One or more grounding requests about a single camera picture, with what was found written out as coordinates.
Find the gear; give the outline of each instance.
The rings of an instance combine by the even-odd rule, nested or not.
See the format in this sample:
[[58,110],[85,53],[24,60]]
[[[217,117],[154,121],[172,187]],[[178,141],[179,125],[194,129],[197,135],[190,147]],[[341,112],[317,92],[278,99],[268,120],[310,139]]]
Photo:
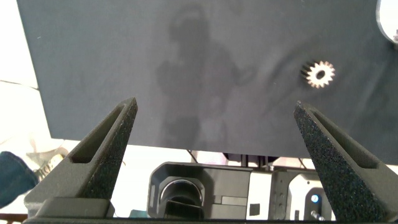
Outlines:
[[308,80],[308,84],[312,87],[319,88],[329,85],[329,82],[333,81],[332,77],[335,76],[335,69],[329,62],[313,63],[304,67],[302,70],[304,78]]

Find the dark gray panel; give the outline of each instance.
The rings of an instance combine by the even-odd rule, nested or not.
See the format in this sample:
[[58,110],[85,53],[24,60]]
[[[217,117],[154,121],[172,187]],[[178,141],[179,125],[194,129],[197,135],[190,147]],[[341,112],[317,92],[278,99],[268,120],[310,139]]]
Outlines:
[[[398,163],[398,54],[376,1],[18,3],[54,138],[82,139],[135,96],[131,144],[308,157],[302,100]],[[321,90],[300,77],[313,59],[336,68]]]

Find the blue fabric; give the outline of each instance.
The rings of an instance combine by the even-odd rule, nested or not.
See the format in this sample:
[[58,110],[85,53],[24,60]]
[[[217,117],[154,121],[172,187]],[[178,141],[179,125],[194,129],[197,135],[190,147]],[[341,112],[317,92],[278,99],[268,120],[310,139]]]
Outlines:
[[0,208],[39,183],[25,162],[11,152],[0,153]]

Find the circular object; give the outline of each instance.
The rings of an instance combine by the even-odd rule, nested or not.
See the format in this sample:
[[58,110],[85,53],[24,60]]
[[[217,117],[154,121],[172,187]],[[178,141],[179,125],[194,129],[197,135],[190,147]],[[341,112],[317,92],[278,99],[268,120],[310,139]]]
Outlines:
[[311,202],[318,203],[318,201],[319,201],[319,196],[317,196],[317,195],[312,195],[311,196]]
[[335,76],[335,69],[331,63],[320,61],[304,67],[302,74],[312,87],[323,88],[333,81],[332,77]]
[[381,33],[396,46],[398,45],[398,2],[378,0],[376,20]]
[[189,180],[178,179],[168,183],[160,193],[160,203],[168,200],[200,206],[202,195],[199,188]]

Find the led indicator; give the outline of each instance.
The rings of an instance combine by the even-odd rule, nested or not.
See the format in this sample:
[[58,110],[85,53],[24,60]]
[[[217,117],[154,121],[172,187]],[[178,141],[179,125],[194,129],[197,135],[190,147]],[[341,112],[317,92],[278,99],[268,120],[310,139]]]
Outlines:
[[313,203],[317,203],[317,202],[319,201],[319,196],[317,196],[317,195],[312,195],[312,196],[311,196],[311,201],[312,201]]

